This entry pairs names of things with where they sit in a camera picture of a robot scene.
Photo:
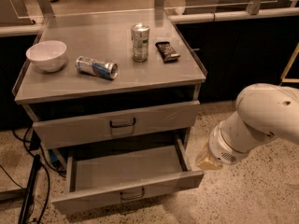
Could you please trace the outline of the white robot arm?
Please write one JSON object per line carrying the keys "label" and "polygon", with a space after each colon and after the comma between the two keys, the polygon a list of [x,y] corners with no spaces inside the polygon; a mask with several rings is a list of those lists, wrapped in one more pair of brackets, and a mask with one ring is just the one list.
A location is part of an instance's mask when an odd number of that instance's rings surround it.
{"label": "white robot arm", "polygon": [[203,170],[244,160],[256,147],[280,138],[299,144],[299,90],[257,83],[236,98],[235,112],[210,133],[196,157]]}

